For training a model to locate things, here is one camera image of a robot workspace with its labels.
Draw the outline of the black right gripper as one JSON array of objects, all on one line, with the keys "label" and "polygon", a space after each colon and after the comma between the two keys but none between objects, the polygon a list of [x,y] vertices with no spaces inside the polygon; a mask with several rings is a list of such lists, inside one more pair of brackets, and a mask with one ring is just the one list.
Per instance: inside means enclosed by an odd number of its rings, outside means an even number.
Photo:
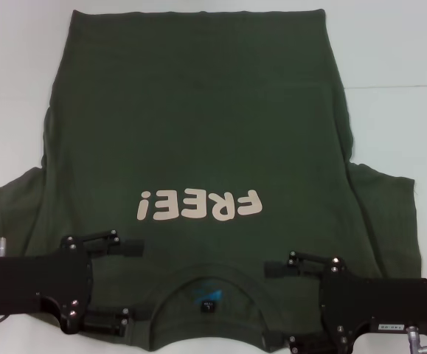
[{"label": "black right gripper", "polygon": [[[312,277],[320,279],[319,305],[324,331],[336,345],[352,345],[367,333],[401,333],[416,327],[427,336],[427,279],[364,278],[345,263],[290,251],[286,261],[267,261],[264,276],[271,279]],[[291,353],[330,352],[322,333],[290,336]]]}]

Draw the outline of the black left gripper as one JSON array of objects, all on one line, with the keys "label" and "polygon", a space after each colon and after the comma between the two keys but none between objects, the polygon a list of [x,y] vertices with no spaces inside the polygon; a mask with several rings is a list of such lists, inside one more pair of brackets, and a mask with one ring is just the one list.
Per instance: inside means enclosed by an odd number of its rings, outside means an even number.
[{"label": "black left gripper", "polygon": [[68,237],[43,256],[0,257],[0,316],[48,313],[61,330],[124,336],[131,322],[154,308],[89,308],[91,258],[141,257],[143,240],[122,240],[115,229]]}]

